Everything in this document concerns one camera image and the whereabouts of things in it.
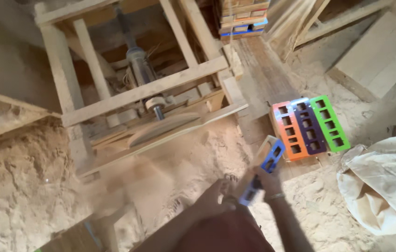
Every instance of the bracelet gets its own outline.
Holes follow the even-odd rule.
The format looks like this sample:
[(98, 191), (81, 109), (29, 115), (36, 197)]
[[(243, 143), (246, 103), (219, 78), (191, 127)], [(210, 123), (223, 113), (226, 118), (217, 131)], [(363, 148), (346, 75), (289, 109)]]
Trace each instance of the bracelet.
[(274, 200), (274, 199), (281, 198), (281, 197), (285, 197), (285, 194), (277, 193), (277, 194), (274, 194), (274, 195), (271, 195), (271, 196), (266, 196), (265, 197), (265, 201), (266, 200)]

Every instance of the hand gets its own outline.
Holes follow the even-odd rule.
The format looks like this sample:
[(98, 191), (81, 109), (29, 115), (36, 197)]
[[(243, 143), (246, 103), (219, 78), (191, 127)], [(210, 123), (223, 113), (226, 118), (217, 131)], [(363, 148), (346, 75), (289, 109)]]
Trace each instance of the hand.
[(272, 173), (267, 173), (260, 166), (257, 166), (258, 179), (262, 183), (265, 190), (265, 198), (273, 196), (278, 193), (283, 193), (279, 178), (279, 169), (275, 168)]
[(225, 179), (219, 179), (211, 185), (192, 206), (200, 219), (209, 218), (226, 211), (235, 210), (235, 206), (231, 203), (218, 203), (218, 197), (222, 191), (228, 187)]

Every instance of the green painted block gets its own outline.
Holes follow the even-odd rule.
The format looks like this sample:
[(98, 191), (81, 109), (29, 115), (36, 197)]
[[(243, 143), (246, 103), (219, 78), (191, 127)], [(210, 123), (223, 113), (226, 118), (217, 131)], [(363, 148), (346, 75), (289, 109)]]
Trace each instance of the green painted block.
[(310, 99), (317, 122), (332, 152), (350, 149), (350, 142), (342, 129), (329, 98), (321, 95)]

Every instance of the white sack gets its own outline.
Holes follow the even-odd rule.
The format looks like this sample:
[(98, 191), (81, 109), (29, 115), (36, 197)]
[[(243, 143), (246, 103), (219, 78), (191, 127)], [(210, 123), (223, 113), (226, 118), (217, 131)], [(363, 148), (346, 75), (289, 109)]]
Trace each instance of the white sack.
[(352, 215), (375, 235), (396, 234), (396, 137), (357, 145), (342, 163), (338, 187)]

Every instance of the sawdust-covered floor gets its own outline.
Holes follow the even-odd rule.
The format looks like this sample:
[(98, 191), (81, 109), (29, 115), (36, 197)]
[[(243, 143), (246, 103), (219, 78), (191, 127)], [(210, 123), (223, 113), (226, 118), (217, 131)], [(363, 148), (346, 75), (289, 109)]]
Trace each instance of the sawdust-covered floor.
[[(374, 17), (295, 51), (287, 69), (303, 96), (327, 94), (352, 144), (370, 145), (391, 135), (396, 125), (396, 85), (375, 103), (364, 103), (325, 72), (354, 43)], [(43, 119), (0, 138), (0, 252), (32, 252), (53, 232), (89, 215), (86, 190), (73, 177), (65, 130), (56, 119)], [(287, 199), (316, 251), (396, 251), (396, 235), (372, 235), (349, 214), (337, 188), (333, 165), (284, 182)], [(191, 204), (225, 173), (241, 176), (252, 153), (227, 117), (178, 137), (103, 175), (111, 207), (128, 203), (117, 222), (121, 251), (172, 218), (175, 208)], [(268, 206), (257, 198), (250, 207), (267, 240), (283, 251)]]

